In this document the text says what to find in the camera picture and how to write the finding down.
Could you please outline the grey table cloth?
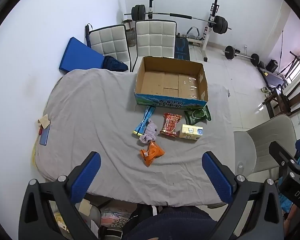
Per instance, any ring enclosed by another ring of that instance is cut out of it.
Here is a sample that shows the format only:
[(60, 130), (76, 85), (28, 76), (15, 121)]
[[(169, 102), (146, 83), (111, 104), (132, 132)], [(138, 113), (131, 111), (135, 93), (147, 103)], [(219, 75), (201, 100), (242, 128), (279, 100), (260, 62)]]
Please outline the grey table cloth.
[(199, 140), (156, 139), (164, 155), (146, 166), (144, 145), (133, 134), (145, 108), (134, 98), (136, 74), (103, 69), (74, 70), (63, 76), (48, 99), (50, 120), (45, 145), (37, 144), (35, 162), (48, 180), (67, 175), (92, 151), (101, 168), (89, 193), (131, 203), (192, 206), (217, 204), (220, 198), (202, 168), (202, 155), (211, 151), (235, 169), (234, 130), (228, 90), (208, 86), (211, 121)]

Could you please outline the dark wooden chair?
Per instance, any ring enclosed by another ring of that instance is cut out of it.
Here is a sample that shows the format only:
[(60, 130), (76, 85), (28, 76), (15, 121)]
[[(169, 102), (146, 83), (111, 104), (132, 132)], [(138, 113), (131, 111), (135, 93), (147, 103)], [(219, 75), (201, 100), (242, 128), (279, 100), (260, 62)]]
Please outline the dark wooden chair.
[(283, 92), (281, 85), (274, 88), (263, 104), (266, 106), (269, 118), (284, 114), (291, 116), (300, 112), (300, 82), (288, 93)]

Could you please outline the green snack packet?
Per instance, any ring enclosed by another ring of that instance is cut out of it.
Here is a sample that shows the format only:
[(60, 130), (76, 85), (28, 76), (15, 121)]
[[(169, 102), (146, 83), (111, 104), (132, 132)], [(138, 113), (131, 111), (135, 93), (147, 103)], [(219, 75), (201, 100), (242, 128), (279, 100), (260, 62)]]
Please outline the green snack packet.
[(201, 109), (184, 112), (187, 125), (195, 125), (201, 121), (211, 121), (211, 114), (207, 105)]

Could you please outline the grey plastic chair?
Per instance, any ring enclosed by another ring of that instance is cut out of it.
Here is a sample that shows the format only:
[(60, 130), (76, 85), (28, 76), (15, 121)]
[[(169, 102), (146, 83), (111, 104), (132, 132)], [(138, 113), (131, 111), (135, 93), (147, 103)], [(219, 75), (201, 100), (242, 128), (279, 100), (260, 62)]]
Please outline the grey plastic chair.
[(234, 140), (235, 174), (245, 177), (279, 166), (269, 154), (269, 145), (273, 141), (295, 155), (296, 133), (291, 119), (286, 115), (275, 116), (247, 131), (235, 131)]

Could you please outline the orange snack packet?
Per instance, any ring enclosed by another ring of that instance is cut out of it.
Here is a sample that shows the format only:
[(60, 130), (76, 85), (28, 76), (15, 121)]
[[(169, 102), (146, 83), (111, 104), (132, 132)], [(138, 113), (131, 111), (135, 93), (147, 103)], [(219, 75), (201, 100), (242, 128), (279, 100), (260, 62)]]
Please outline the orange snack packet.
[(154, 159), (161, 157), (165, 154), (165, 151), (154, 141), (149, 143), (149, 146), (146, 150), (140, 150), (141, 157), (147, 167), (153, 163)]

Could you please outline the blue phone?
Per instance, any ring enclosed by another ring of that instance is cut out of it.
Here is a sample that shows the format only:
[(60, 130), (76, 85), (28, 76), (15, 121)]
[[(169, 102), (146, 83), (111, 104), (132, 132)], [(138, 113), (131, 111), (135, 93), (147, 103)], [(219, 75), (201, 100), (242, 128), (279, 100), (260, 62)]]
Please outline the blue phone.
[(49, 136), (49, 131), (50, 131), (50, 125), (47, 126), (47, 128), (42, 129), (40, 139), (39, 139), (39, 144), (46, 146), (47, 145), (47, 140)]

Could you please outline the yellow tissue pack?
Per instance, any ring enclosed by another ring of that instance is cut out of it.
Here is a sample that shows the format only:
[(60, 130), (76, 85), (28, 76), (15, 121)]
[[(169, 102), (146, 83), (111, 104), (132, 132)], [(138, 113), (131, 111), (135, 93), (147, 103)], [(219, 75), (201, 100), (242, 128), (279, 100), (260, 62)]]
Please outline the yellow tissue pack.
[(182, 124), (179, 131), (179, 138), (189, 140), (199, 140), (203, 135), (203, 128), (200, 126), (192, 126)]

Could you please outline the red snack packet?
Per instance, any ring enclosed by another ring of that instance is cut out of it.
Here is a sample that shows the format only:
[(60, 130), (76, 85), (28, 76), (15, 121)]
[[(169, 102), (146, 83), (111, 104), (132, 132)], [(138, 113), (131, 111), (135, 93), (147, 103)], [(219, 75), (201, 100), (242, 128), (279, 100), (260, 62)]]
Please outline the red snack packet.
[(182, 119), (179, 114), (164, 113), (164, 124), (160, 130), (160, 134), (164, 134), (170, 137), (176, 137), (177, 132), (175, 131), (177, 123)]

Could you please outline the black speaker box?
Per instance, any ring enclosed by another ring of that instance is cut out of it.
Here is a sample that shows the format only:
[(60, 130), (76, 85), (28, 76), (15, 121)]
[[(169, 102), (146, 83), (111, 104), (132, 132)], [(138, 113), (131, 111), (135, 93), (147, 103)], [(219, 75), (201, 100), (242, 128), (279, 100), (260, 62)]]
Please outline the black speaker box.
[(278, 62), (275, 59), (271, 59), (266, 66), (266, 70), (268, 72), (273, 73), (278, 68), (278, 66), (279, 66)]

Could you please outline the purple soft cloth toy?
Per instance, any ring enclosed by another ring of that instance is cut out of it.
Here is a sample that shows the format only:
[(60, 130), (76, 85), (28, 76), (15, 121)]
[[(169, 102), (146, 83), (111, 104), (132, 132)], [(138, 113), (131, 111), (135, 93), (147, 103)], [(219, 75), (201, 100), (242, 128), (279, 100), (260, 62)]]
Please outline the purple soft cloth toy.
[(148, 144), (151, 141), (155, 141), (157, 131), (157, 125), (151, 119), (149, 119), (145, 132), (139, 137), (140, 142), (143, 144)]

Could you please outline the blue long snack packet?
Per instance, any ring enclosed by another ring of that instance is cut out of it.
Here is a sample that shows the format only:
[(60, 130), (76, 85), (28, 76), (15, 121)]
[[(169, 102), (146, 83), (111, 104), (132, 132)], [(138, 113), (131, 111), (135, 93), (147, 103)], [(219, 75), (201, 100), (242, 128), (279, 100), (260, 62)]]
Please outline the blue long snack packet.
[(142, 136), (146, 130), (147, 124), (155, 111), (155, 107), (147, 106), (143, 115), (143, 119), (139, 123), (139, 125), (134, 129), (133, 134), (137, 136)]

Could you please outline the open cardboard box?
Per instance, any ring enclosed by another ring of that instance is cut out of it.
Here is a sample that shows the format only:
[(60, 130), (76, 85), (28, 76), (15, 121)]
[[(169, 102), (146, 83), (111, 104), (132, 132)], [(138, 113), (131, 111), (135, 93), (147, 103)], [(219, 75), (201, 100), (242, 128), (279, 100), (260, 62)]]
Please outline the open cardboard box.
[(195, 110), (209, 100), (204, 66), (168, 57), (143, 57), (134, 89), (138, 105)]

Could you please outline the beige paper scrap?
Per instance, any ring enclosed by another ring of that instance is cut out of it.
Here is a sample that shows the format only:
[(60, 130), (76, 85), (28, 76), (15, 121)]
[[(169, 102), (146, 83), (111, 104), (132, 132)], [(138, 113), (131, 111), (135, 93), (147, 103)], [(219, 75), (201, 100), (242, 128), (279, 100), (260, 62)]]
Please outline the beige paper scrap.
[(50, 120), (48, 114), (45, 114), (40, 119), (38, 119), (38, 124), (42, 126), (43, 129), (46, 129), (50, 125)]

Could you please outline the left white padded chair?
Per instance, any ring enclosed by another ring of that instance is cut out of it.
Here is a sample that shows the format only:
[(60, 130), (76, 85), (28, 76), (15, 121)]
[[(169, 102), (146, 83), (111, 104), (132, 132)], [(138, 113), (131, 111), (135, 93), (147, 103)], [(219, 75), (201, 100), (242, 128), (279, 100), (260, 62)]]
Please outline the left white padded chair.
[(103, 56), (112, 56), (126, 64), (128, 71), (131, 71), (132, 61), (125, 26), (117, 24), (95, 30), (90, 30), (90, 27), (90, 23), (85, 26), (87, 46)]

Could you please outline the barbell on rack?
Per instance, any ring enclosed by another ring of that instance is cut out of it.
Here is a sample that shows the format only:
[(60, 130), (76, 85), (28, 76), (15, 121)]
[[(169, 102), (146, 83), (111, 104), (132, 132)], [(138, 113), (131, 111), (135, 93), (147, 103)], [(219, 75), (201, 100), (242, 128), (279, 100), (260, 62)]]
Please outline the barbell on rack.
[(226, 33), (228, 30), (231, 30), (231, 28), (229, 27), (228, 21), (222, 17), (222, 16), (213, 16), (213, 20), (204, 20), (201, 18), (196, 18), (196, 17), (192, 17), (190, 15), (183, 15), (183, 14), (176, 14), (176, 13), (167, 13), (167, 12), (150, 12), (150, 11), (146, 11), (146, 7), (145, 5), (135, 5), (131, 8), (131, 12), (130, 13), (126, 13), (124, 14), (125, 16), (131, 16), (133, 21), (141, 21), (141, 20), (145, 20), (146, 17), (148, 17), (149, 15), (153, 16), (153, 15), (160, 15), (160, 16), (169, 16), (169, 17), (174, 17), (174, 18), (183, 18), (183, 19), (187, 19), (187, 20), (197, 20), (197, 21), (202, 21), (202, 22), (206, 22), (208, 24), (208, 27), (212, 28), (214, 33), (217, 34), (224, 34)]

